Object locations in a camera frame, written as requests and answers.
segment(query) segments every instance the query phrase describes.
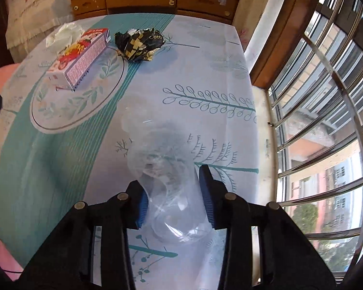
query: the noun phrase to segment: cardboard box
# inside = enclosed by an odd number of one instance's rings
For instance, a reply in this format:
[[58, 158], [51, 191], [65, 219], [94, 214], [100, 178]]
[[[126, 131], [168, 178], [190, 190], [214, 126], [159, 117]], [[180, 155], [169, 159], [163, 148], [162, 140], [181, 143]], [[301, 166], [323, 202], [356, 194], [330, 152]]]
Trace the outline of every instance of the cardboard box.
[[45, 73], [57, 89], [75, 90], [93, 61], [105, 50], [109, 30], [89, 29], [69, 46]]

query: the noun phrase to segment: floral tablecloth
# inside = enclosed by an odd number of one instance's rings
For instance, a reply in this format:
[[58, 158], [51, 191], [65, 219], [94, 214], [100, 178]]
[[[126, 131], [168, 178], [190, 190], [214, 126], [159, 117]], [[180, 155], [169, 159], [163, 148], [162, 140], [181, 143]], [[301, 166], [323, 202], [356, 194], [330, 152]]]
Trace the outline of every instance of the floral tablecloth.
[[[84, 29], [155, 27], [166, 44], [152, 62], [127, 63], [106, 49], [75, 92], [43, 77], [55, 55], [39, 44], [3, 89], [0, 112], [0, 238], [23, 266], [79, 200], [106, 201], [134, 178], [126, 106], [183, 128], [196, 168], [207, 164], [229, 191], [254, 202], [257, 126], [249, 73], [235, 28], [171, 14], [117, 14]], [[129, 232], [138, 289], [216, 289], [225, 231], [187, 246]]]

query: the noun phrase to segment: crumpled tissue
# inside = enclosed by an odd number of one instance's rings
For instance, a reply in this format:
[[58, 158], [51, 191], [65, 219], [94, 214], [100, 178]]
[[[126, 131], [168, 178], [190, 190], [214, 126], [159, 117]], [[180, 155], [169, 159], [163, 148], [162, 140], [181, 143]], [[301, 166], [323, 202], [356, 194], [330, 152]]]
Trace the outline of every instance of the crumpled tissue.
[[59, 54], [67, 47], [77, 42], [85, 31], [76, 23], [65, 23], [56, 33], [47, 36], [45, 46], [51, 52]]

